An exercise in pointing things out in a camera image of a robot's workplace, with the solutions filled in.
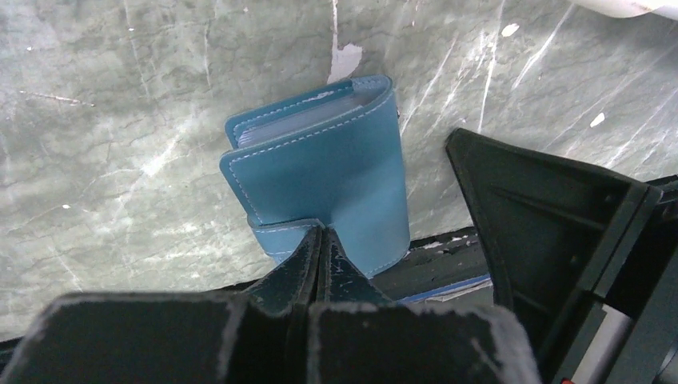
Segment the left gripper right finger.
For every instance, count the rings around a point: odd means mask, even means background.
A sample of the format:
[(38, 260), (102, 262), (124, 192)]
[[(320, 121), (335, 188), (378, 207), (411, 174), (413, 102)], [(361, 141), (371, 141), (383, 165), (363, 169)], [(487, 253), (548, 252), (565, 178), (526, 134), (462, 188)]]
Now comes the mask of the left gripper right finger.
[(389, 301), (322, 233), (309, 309), (310, 383), (538, 383), (528, 335), (502, 306)]

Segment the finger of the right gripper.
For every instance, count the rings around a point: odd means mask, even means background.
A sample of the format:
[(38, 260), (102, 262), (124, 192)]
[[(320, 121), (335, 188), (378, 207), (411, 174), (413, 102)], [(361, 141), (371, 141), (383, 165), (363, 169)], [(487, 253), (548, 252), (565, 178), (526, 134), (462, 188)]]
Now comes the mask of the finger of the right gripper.
[(494, 302), (543, 382), (676, 382), (676, 176), (642, 182), (462, 128), (445, 150)]

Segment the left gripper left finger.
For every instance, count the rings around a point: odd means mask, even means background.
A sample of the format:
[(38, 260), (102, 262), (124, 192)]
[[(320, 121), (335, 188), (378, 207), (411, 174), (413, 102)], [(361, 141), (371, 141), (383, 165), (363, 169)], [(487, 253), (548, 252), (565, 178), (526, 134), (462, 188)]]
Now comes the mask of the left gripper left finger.
[(89, 292), (55, 299), (5, 366), (4, 383), (284, 383), (313, 296), (322, 232), (249, 288)]

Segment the blue card holder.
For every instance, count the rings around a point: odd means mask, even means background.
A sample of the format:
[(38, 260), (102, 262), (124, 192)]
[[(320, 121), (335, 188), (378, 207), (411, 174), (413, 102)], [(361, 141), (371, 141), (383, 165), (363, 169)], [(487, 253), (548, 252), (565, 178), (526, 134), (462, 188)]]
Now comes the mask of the blue card holder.
[(405, 164), (391, 78), (369, 75), (227, 119), (219, 167), (265, 254), (283, 263), (315, 226), (337, 232), (367, 277), (410, 244)]

